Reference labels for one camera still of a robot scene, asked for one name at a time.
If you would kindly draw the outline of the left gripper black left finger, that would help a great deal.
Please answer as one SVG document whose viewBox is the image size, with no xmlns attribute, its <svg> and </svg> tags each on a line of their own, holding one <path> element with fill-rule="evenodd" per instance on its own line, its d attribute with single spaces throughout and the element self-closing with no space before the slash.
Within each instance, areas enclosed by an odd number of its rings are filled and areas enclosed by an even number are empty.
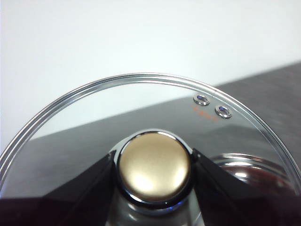
<svg viewBox="0 0 301 226">
<path fill-rule="evenodd" d="M 2 226 L 104 226 L 115 188 L 115 151 L 42 196 L 0 201 Z"/>
</svg>

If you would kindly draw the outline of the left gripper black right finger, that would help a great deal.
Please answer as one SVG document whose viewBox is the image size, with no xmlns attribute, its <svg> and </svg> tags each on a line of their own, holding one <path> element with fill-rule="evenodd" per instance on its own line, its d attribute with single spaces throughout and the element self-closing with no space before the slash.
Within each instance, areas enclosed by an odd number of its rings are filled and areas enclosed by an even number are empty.
<svg viewBox="0 0 301 226">
<path fill-rule="evenodd" d="M 194 190 L 206 226 L 299 226 L 301 198 L 242 182 L 193 149 Z"/>
</svg>

